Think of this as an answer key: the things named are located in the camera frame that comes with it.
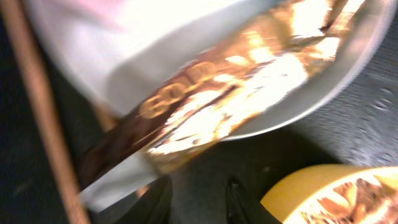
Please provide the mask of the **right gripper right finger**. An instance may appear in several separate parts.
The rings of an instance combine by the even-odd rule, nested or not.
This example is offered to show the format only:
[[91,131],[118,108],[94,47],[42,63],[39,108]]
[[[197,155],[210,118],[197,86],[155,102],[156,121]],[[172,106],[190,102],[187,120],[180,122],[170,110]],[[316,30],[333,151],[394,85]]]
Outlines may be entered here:
[[226,186],[226,221],[227,224],[282,224],[235,177],[230,177]]

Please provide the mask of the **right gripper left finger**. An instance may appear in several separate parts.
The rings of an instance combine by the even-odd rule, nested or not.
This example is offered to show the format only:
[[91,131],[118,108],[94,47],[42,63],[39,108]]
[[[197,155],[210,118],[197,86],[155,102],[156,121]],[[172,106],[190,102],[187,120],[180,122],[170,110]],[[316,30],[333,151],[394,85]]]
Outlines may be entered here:
[[151,183],[142,197],[114,224],[168,224],[172,203],[172,181],[168,175]]

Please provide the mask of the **yellow bowl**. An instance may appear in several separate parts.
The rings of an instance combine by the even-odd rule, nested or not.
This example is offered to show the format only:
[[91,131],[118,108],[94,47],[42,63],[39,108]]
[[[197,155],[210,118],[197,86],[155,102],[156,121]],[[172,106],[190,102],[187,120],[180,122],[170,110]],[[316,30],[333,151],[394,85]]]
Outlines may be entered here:
[[397,167],[359,167],[323,164],[300,169],[276,183],[261,199],[262,206],[282,223],[305,223],[300,214],[308,200],[322,191],[360,177],[383,177],[397,183]]

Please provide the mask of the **gold snack wrapper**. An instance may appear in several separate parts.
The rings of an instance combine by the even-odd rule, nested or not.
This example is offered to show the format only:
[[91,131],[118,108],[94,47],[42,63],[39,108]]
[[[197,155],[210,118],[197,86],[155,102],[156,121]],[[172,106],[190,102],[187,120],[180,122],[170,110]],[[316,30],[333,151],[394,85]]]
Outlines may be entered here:
[[361,1],[284,1],[188,62],[82,155],[101,212],[205,151],[334,62]]

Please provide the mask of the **food scraps and rice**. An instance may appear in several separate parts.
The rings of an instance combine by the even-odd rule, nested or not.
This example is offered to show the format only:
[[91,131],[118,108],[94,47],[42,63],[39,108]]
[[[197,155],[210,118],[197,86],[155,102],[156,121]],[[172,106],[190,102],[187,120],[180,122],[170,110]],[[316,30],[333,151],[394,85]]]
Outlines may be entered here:
[[300,214],[309,224],[394,224],[397,189],[380,179],[356,179],[325,192]]

